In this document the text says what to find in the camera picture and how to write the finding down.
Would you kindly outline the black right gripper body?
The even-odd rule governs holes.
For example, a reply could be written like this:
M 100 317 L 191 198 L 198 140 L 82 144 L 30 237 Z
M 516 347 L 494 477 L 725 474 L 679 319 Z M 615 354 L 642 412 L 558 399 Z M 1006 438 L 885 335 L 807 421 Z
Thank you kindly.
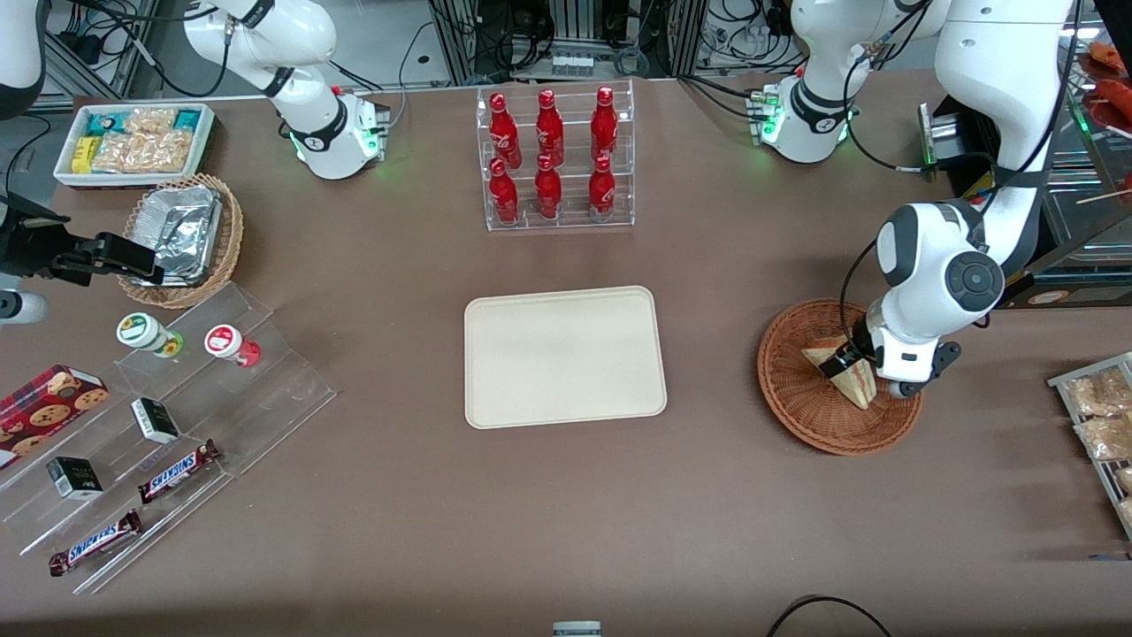
M 28 278 L 72 249 L 65 229 L 72 221 L 23 196 L 5 196 L 1 226 L 1 272 Z

